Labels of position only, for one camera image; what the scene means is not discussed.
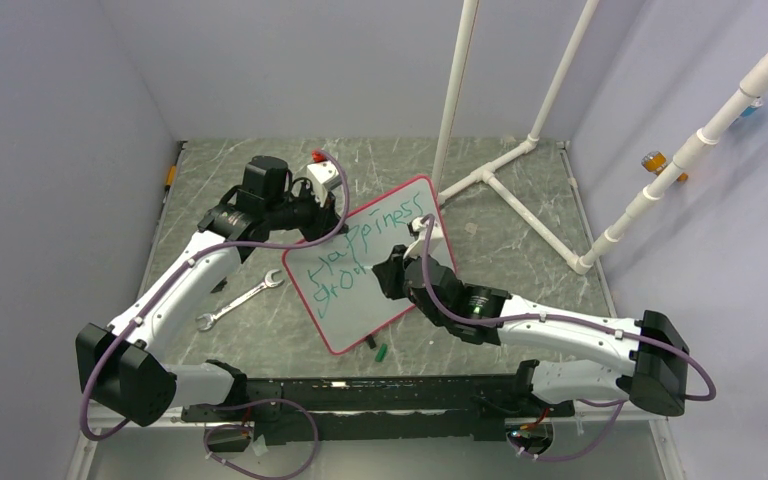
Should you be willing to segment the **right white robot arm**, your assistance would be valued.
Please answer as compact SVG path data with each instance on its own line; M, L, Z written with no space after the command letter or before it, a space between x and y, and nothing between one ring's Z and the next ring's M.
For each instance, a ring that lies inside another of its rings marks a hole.
M534 346L572 361L521 362L511 388L517 411L534 415L567 401L629 401L678 417L686 392L689 347L669 318L599 317L548 307L505 290L469 284L435 259L408 258L398 245L371 271L383 295L410 301L433 325L470 344Z

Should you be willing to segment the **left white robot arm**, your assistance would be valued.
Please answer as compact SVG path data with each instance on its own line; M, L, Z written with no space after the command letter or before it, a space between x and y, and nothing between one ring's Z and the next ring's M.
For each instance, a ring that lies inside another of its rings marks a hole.
M296 230L295 249L323 244L347 232L348 213L336 210L336 188L350 203L347 175L329 153L316 150L302 174L288 163L258 155L197 224L183 252L124 312L103 325L87 324L75 340L82 399L79 425L96 439L89 406L96 402L125 423L149 426L170 408L203 406L232 420L250 398L247 376L226 363L166 366L160 358L201 301L257 249L279 250L275 231Z

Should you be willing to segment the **green marker cap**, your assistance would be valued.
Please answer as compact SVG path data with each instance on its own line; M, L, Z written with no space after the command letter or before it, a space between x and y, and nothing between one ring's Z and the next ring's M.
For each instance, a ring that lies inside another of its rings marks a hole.
M376 363L381 363L386 357L387 353L388 353L388 346L386 344L382 344L376 352L374 361Z

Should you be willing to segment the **pink framed whiteboard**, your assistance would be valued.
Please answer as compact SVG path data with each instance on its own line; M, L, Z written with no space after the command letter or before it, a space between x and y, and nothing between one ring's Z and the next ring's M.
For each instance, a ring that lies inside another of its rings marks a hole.
M431 180L418 175L350 211L348 232L315 247L288 250L282 264L327 350L341 355L413 308L386 298L372 267L414 238L409 223L433 214L445 226Z

